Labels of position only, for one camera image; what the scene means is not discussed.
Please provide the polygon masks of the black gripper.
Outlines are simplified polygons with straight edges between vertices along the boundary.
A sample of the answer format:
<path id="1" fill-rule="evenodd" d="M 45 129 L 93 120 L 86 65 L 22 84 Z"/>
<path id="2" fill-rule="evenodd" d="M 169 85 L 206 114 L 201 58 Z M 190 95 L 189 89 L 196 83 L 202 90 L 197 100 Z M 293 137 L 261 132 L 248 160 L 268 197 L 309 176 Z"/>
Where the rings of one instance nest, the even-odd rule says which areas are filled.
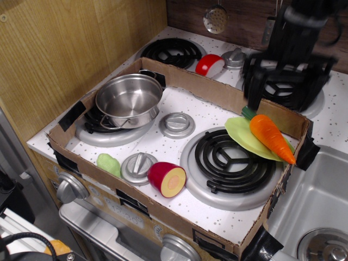
<path id="1" fill-rule="evenodd" d="M 244 96 L 250 109 L 258 110 L 269 76 L 261 67 L 263 60 L 276 62 L 276 72 L 306 64 L 304 80 L 295 92 L 295 110 L 304 111 L 313 103 L 337 59 L 313 55 L 312 51 L 328 18 L 337 18 L 338 12 L 338 1 L 292 1 L 281 8 L 266 51 L 250 55 L 244 63 Z"/>

